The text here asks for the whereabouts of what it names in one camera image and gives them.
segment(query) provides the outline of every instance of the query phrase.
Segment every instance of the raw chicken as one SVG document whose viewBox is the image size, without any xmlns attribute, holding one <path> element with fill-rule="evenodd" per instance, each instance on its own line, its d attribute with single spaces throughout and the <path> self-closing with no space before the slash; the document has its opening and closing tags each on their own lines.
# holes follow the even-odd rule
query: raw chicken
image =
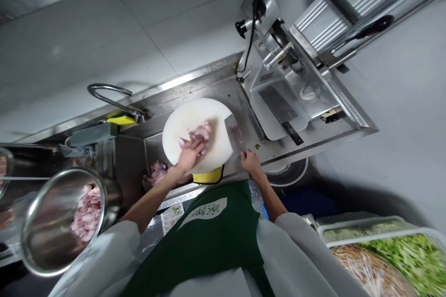
<svg viewBox="0 0 446 297">
<path fill-rule="evenodd" d="M 162 162 L 156 161 L 150 167 L 150 176 L 143 176 L 143 188 L 149 191 L 154 185 L 161 181 L 162 178 L 167 174 L 168 168 Z"/>
<path fill-rule="evenodd" d="M 70 229 L 83 242 L 89 242 L 96 232 L 101 218 L 101 191 L 94 184 L 84 186 L 78 209 Z"/>
<path fill-rule="evenodd" d="M 207 120 L 204 121 L 203 124 L 198 126 L 194 131 L 189 131 L 189 129 L 187 129 L 187 131 L 189 132 L 190 140 L 192 141 L 199 140 L 206 145 L 206 147 L 203 148 L 203 150 L 200 152 L 201 155 L 206 154 L 206 152 L 208 151 L 208 142 L 210 139 L 210 134 L 212 132 L 212 127 L 209 121 Z M 180 144 L 180 148 L 183 149 L 187 142 L 188 141 L 185 140 L 184 138 L 180 138 L 178 141 L 178 143 Z"/>
<path fill-rule="evenodd" d="M 150 167 L 151 175 L 150 177 L 147 175 L 143 176 L 143 188 L 146 191 L 149 191 L 154 185 L 161 181 L 162 178 L 169 172 L 169 168 L 162 162 L 157 161 Z M 182 186 L 188 183 L 192 179 L 192 174 L 185 174 L 181 179 L 177 182 L 177 187 Z"/>
</svg>

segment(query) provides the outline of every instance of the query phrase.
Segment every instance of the label sticker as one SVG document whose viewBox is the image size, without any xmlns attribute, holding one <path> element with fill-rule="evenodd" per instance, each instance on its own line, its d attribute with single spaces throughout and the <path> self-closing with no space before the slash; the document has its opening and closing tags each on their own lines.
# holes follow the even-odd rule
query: label sticker
<svg viewBox="0 0 446 297">
<path fill-rule="evenodd" d="M 270 72 L 268 74 L 263 74 L 262 76 L 260 76 L 260 80 L 259 81 L 263 81 L 263 80 L 269 79 L 272 76 L 273 76 L 273 72 Z"/>
<path fill-rule="evenodd" d="M 217 217 L 226 208 L 228 204 L 228 198 L 222 198 L 216 200 L 215 202 L 204 204 L 200 207 L 195 208 L 192 212 L 188 214 L 186 219 L 183 221 L 178 230 L 186 223 L 196 219 L 209 220 Z"/>
<path fill-rule="evenodd" d="M 163 234 L 166 235 L 167 232 L 179 221 L 181 216 L 184 214 L 183 204 L 176 204 L 161 214 L 161 223 L 163 225 Z"/>
</svg>

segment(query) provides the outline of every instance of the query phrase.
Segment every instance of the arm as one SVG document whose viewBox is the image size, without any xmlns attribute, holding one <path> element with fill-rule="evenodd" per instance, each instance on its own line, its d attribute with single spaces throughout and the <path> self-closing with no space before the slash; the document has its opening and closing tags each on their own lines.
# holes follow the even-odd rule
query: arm
<svg viewBox="0 0 446 297">
<path fill-rule="evenodd" d="M 247 150 L 246 154 L 242 152 L 241 156 L 243 169 L 251 175 L 252 179 L 259 186 L 269 220 L 274 223 L 277 217 L 282 213 L 287 213 L 288 210 L 271 187 L 257 155 L 251 150 Z"/>
<path fill-rule="evenodd" d="M 130 220 L 135 222 L 138 225 L 139 233 L 143 233 L 169 191 L 175 187 L 184 174 L 204 158 L 204 155 L 200 155 L 204 147 L 205 145 L 197 140 L 186 142 L 178 163 L 172 166 L 167 175 L 131 207 L 121 221 Z"/>
</svg>

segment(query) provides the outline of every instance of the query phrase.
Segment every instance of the apron logo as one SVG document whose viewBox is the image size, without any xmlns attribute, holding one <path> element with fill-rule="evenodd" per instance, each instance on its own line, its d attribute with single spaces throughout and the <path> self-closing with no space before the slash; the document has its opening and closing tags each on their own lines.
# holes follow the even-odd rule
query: apron logo
<svg viewBox="0 0 446 297">
<path fill-rule="evenodd" d="M 182 222 L 178 230 L 186 223 L 189 223 L 192 220 L 201 219 L 208 220 L 217 217 L 222 211 L 226 208 L 228 204 L 228 198 L 222 198 L 216 200 L 215 202 L 204 204 L 192 210 L 186 217 L 186 219 Z"/>
</svg>

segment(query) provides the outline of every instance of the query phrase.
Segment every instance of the cleaver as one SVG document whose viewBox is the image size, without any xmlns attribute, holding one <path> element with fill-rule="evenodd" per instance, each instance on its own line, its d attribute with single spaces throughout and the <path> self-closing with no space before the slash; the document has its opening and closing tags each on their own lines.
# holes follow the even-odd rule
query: cleaver
<svg viewBox="0 0 446 297">
<path fill-rule="evenodd" d="M 240 152 L 246 152 L 246 146 L 243 143 L 242 133 L 238 127 L 238 123 L 234 114 L 230 114 L 224 120 L 226 131 L 228 132 L 229 142 L 235 155 L 240 155 Z"/>
<path fill-rule="evenodd" d="M 259 92 L 261 98 L 265 101 L 268 108 L 271 110 L 273 115 L 277 118 L 280 124 L 283 126 L 285 131 L 294 141 L 294 143 L 299 146 L 303 144 L 302 138 L 297 134 L 296 130 L 289 124 L 289 121 L 297 117 L 296 112 L 293 108 L 285 101 L 285 99 L 279 94 L 279 92 L 273 87 L 268 86 Z"/>
</svg>

